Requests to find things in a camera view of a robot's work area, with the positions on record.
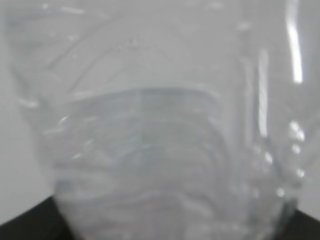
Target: transparent plastic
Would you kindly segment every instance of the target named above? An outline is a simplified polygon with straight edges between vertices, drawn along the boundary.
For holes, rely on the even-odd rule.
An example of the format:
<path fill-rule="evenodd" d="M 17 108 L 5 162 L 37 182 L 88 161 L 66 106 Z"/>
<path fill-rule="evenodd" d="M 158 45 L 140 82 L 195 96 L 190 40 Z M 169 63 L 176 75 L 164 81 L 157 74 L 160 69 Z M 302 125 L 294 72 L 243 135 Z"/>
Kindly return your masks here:
<path fill-rule="evenodd" d="M 74 234 L 272 239 L 317 159 L 315 2 L 7 0 L 18 103 Z"/>

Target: crumpled plastic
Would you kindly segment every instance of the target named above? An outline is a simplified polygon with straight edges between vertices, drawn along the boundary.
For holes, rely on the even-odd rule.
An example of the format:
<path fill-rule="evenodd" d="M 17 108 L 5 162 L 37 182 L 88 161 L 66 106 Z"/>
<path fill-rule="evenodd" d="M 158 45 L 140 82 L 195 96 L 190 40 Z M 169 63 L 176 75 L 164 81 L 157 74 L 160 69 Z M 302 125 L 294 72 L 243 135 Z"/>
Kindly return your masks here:
<path fill-rule="evenodd" d="M 271 239 L 318 159 L 314 0 L 8 0 L 17 102 L 84 240 Z"/>

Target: white wall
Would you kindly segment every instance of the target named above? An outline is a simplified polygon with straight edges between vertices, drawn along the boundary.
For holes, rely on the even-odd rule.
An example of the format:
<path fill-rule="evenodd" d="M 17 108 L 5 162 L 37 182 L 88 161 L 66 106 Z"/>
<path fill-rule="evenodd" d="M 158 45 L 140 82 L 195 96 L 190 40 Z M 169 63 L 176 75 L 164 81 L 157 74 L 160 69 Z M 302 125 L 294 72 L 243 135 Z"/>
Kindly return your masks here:
<path fill-rule="evenodd" d="M 0 225 L 51 195 L 35 161 L 28 128 L 15 105 L 0 36 Z"/>

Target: water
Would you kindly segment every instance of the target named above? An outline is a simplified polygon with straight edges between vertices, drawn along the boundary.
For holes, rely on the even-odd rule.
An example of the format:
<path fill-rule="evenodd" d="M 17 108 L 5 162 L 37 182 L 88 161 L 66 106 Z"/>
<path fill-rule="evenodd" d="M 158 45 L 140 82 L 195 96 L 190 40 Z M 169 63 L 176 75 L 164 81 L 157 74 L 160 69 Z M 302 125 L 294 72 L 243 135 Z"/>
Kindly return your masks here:
<path fill-rule="evenodd" d="M 246 234 L 235 223 L 245 210 L 235 209 L 228 190 L 230 159 L 218 109 L 208 93 L 159 88 L 48 111 L 48 119 L 68 113 L 42 131 L 41 149 L 51 158 L 55 196 L 70 223 L 94 240 Z"/>

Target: black fabric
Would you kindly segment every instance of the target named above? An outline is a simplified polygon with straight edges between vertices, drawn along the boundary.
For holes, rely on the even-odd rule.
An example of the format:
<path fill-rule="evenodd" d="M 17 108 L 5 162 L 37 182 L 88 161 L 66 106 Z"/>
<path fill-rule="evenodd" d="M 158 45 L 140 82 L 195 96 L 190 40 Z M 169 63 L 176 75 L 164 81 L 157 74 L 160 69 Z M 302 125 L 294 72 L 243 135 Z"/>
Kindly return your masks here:
<path fill-rule="evenodd" d="M 52 198 L 0 226 L 0 240 L 74 240 Z M 320 240 L 320 222 L 297 211 L 276 240 Z"/>
<path fill-rule="evenodd" d="M 53 199 L 48 198 L 0 226 L 0 240 L 72 240 L 72 237 Z"/>

